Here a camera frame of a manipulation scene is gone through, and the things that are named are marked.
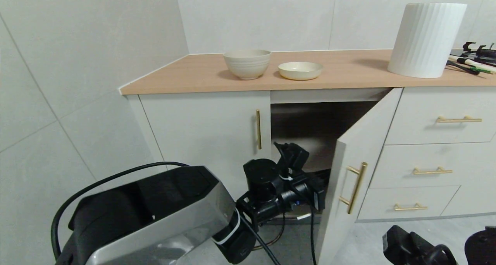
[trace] gold drawer pull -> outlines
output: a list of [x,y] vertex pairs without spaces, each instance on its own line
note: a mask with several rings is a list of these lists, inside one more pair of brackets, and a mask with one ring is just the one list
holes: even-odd
[[445,170],[441,166],[438,166],[434,171],[420,171],[418,168],[413,169],[413,175],[428,175],[428,174],[448,174],[453,173],[453,170]]
[[411,207],[411,208],[402,208],[402,207],[400,207],[399,204],[394,205],[395,211],[412,211],[412,210],[427,210],[427,209],[428,209],[427,206],[422,206],[419,203],[415,203],[415,206]]
[[439,122],[440,124],[450,124],[454,122],[482,122],[482,119],[474,119],[468,115],[463,117],[463,119],[445,119],[442,116],[437,117],[436,122]]
[[260,110],[257,109],[257,135],[258,135],[258,149],[262,150],[262,129],[260,128]]
[[351,166],[347,166],[346,170],[351,171],[358,175],[358,178],[356,179],[355,186],[353,187],[353,193],[351,195],[350,200],[346,200],[342,196],[339,197],[339,201],[342,203],[345,203],[348,205],[348,210],[347,213],[351,214],[351,211],[353,210],[353,205],[355,204],[355,199],[357,198],[358,195],[358,190],[360,189],[360,185],[362,184],[363,176],[365,175],[365,171],[367,171],[367,166],[368,164],[366,162],[362,162],[362,166],[360,167],[360,170],[356,168],[352,168]]

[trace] white tile wall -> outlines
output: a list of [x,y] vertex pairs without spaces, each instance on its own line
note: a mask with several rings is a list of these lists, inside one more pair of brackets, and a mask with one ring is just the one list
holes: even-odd
[[490,44],[496,38],[493,1],[179,0],[179,7],[190,53],[223,53],[393,48],[404,7],[412,2],[468,4],[454,46],[472,38]]
[[336,0],[331,50],[393,48],[405,5],[414,2],[468,4],[455,41],[461,47],[469,39],[474,16],[482,0]]
[[[0,264],[53,264],[50,225],[69,196],[94,178],[54,122],[0,153]],[[76,204],[60,223],[62,245]]]
[[[153,162],[127,99],[117,90],[60,120],[97,180]],[[134,173],[131,179],[145,175]],[[117,179],[114,183],[123,183]]]
[[0,14],[19,48],[0,23],[0,264],[53,264],[53,215],[94,182],[91,172],[101,179],[153,161],[117,88],[188,46],[177,0],[0,0]]
[[61,118],[188,53],[177,0],[0,0]]
[[0,151],[55,121],[0,20]]
[[179,0],[190,53],[327,50],[334,0]]
[[478,45],[487,45],[496,43],[496,0],[483,0],[480,6],[475,24],[470,34],[470,41],[477,42]]

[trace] drawer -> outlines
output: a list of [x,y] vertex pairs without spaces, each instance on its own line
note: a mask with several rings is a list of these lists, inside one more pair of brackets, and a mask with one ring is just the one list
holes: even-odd
[[459,187],[369,189],[358,219],[440,216]]
[[494,166],[490,143],[386,145],[370,188],[455,186]]
[[403,91],[386,145],[489,142],[495,132],[496,88],[412,87]]

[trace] grout line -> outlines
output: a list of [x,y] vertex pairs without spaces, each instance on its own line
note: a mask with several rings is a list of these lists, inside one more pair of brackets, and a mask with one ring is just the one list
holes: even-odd
[[44,126],[40,127],[39,129],[36,129],[34,132],[32,132],[32,133],[30,133],[30,134],[28,134],[28,135],[24,136],[23,138],[21,138],[20,140],[16,141],[16,142],[15,142],[15,143],[13,143],[12,145],[7,146],[5,149],[1,150],[1,151],[0,151],[0,153],[1,153],[1,152],[3,152],[3,151],[6,151],[7,149],[9,149],[9,148],[11,148],[11,147],[14,147],[15,145],[17,145],[18,143],[20,143],[20,142],[21,142],[21,141],[23,141],[24,139],[26,139],[26,138],[28,138],[28,137],[32,136],[33,134],[35,134],[35,133],[39,132],[40,130],[44,129],[45,127],[50,126],[51,124],[53,124],[53,123],[55,123],[55,122],[57,122],[57,119],[55,119],[55,121],[53,121],[53,122],[49,122],[48,124],[45,124]]
[[[332,50],[293,50],[293,51],[271,51],[272,53],[289,53],[289,52],[324,52],[324,51],[364,51],[364,50],[392,50],[392,48],[365,48],[365,49],[332,49]],[[222,55],[221,53],[193,53],[189,55]]]
[[117,89],[119,90],[119,94],[121,94],[121,95],[122,95],[121,89],[122,89],[122,88],[124,88],[124,87],[126,87],[127,85],[129,85],[129,84],[131,84],[131,83],[134,83],[134,82],[136,82],[136,81],[138,81],[138,80],[142,79],[142,78],[143,78],[143,77],[145,77],[145,76],[149,76],[150,74],[152,74],[152,73],[154,73],[154,72],[156,72],[156,71],[158,71],[158,70],[160,70],[160,69],[163,69],[163,68],[164,68],[164,67],[166,67],[167,65],[169,65],[169,64],[173,64],[174,62],[177,62],[177,61],[179,61],[179,60],[182,60],[182,59],[184,59],[184,58],[185,58],[185,57],[187,57],[187,56],[189,56],[189,54],[186,54],[186,55],[184,55],[184,56],[180,57],[179,59],[176,59],[176,60],[174,60],[174,61],[172,61],[172,62],[169,62],[168,64],[165,64],[164,66],[159,67],[158,69],[156,69],[156,70],[154,70],[154,71],[151,71],[151,72],[149,72],[149,73],[147,73],[147,74],[145,74],[145,75],[143,75],[143,76],[141,76],[141,77],[139,77],[139,78],[136,78],[135,80],[133,80],[133,81],[131,81],[131,82],[129,82],[129,83],[125,83],[124,85],[122,85],[122,86],[120,86],[119,88],[117,88]]
[[329,45],[327,46],[328,50],[331,50],[331,38],[332,38],[332,28],[334,25],[334,15],[336,11],[336,4],[338,3],[338,0],[334,0],[334,4],[332,5],[332,17],[331,17],[331,31],[329,33]]
[[50,105],[50,103],[48,102],[48,99],[47,97],[45,96],[45,94],[43,93],[43,91],[41,90],[40,88],[40,85],[38,84],[38,82],[36,81],[36,79],[34,78],[34,74],[32,73],[30,67],[28,66],[28,63],[26,62],[26,60],[24,59],[24,56],[22,55],[20,49],[19,49],[19,46],[17,45],[16,41],[14,40],[14,37],[12,36],[12,33],[10,32],[9,30],[9,27],[7,27],[7,23],[5,22],[5,20],[3,19],[3,16],[2,14],[0,13],[0,19],[2,20],[3,22],[3,25],[5,26],[5,29],[7,30],[7,33],[9,34],[10,36],[10,39],[12,40],[12,43],[14,43],[14,47],[16,48],[17,52],[19,53],[19,56],[21,57],[21,60],[22,62],[24,63],[24,65],[26,66],[26,69],[28,70],[30,76],[31,76],[31,79],[34,81],[34,83],[36,84],[36,87],[38,88],[38,90],[41,92],[41,95],[43,96],[43,99],[45,100],[46,104],[48,105],[48,108],[50,108],[53,116],[55,116],[56,119],[57,118],[57,115],[55,114],[55,111],[53,111],[53,108],[52,106]]
[[[40,85],[38,84],[38,82],[36,81],[35,77],[34,77],[34,74],[32,73],[30,67],[28,66],[25,58],[23,57],[20,49],[19,49],[19,46],[17,45],[16,41],[14,40],[14,37],[12,37],[12,33],[10,32],[9,30],[9,27],[7,27],[7,23],[5,22],[5,20],[3,19],[3,16],[2,14],[0,13],[0,20],[2,20],[4,26],[5,26],[5,29],[7,30],[7,33],[9,34],[10,36],[10,39],[12,40],[12,43],[14,44],[14,47],[16,48],[17,52],[19,53],[19,56],[21,57],[21,60],[22,62],[24,63],[24,65],[26,66],[26,69],[28,70],[32,80],[34,81],[34,83],[36,84],[36,87],[38,88],[38,90],[40,91],[41,95],[43,96],[43,99],[45,100],[46,104],[48,105],[48,108],[50,108],[50,111],[52,112],[53,116],[55,117],[55,121],[54,122],[58,122],[60,127],[62,128],[62,130],[64,131],[65,135],[67,136],[67,138],[69,139],[69,142],[71,142],[72,146],[74,147],[74,150],[76,150],[76,153],[78,154],[78,156],[81,158],[81,161],[84,163],[84,165],[86,166],[86,168],[88,169],[88,171],[90,172],[90,174],[92,175],[92,177],[96,180],[96,177],[95,175],[93,174],[93,172],[90,170],[88,164],[86,164],[86,161],[83,159],[83,157],[81,156],[80,152],[78,151],[78,148],[76,148],[76,146],[74,145],[74,142],[72,141],[71,137],[69,137],[69,134],[67,134],[67,131],[64,129],[64,126],[62,126],[62,123],[60,122],[60,120],[58,119],[57,115],[55,114],[55,111],[53,110],[52,106],[50,105],[50,103],[48,102],[48,99],[47,97],[45,96],[45,94],[43,93],[42,89],[40,88]],[[40,131],[41,129],[33,132],[32,134],[28,135],[28,136],[31,136],[35,133],[37,133],[38,131]],[[23,139],[19,140],[18,142],[14,143],[13,145],[7,147],[7,148],[10,148],[12,146],[14,146],[15,144],[19,143],[20,141],[24,140],[25,138],[28,138],[28,136],[24,137]]]
[[[481,8],[482,8],[482,4],[484,3],[484,0],[480,0],[480,5],[479,5],[479,8],[477,9],[477,13],[475,14],[475,20],[477,20],[477,17],[479,16],[479,13],[481,12]],[[477,24],[474,22],[473,25],[472,25],[472,28],[470,28],[470,33],[468,35],[469,37],[469,41],[471,41],[471,38],[472,38],[472,32],[474,31],[474,27],[476,26]]]
[[177,9],[179,10],[179,18],[181,19],[181,25],[183,27],[184,41],[186,41],[186,49],[188,50],[188,55],[189,55],[189,42],[188,42],[188,38],[186,37],[186,29],[184,28],[183,13],[181,12],[181,6],[179,5],[179,0],[176,0],[176,2],[177,2]]
[[88,171],[90,172],[90,174],[92,175],[92,177],[95,179],[95,181],[97,181],[97,179],[96,179],[95,175],[93,174],[92,170],[90,169],[90,167],[88,166],[88,164],[86,163],[86,161],[81,156],[81,153],[79,152],[78,148],[76,148],[76,145],[74,145],[74,142],[72,141],[71,137],[69,136],[69,134],[65,130],[64,126],[62,125],[62,123],[60,122],[60,120],[57,120],[57,121],[59,122],[60,127],[62,128],[62,130],[64,131],[65,136],[67,136],[67,139],[69,139],[69,142],[71,142],[72,146],[74,147],[74,150],[76,150],[77,155],[81,158],[81,161],[84,163],[84,165],[86,166],[86,168],[88,169]]

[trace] cabinet door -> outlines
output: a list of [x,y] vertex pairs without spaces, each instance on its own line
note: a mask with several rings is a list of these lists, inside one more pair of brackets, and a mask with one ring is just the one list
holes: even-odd
[[[401,88],[391,90],[337,140],[325,199],[326,208],[322,214],[317,236],[316,254],[319,265],[328,265],[332,262],[358,217],[401,91]],[[361,170],[362,162],[368,164],[367,169],[365,173],[362,169],[361,185],[351,199],[360,176],[352,173],[349,167]],[[348,211],[348,205],[340,201],[340,198],[354,200],[353,208]]]
[[270,158],[269,91],[157,94],[140,99],[164,160],[206,166],[235,200],[248,190],[243,164]]

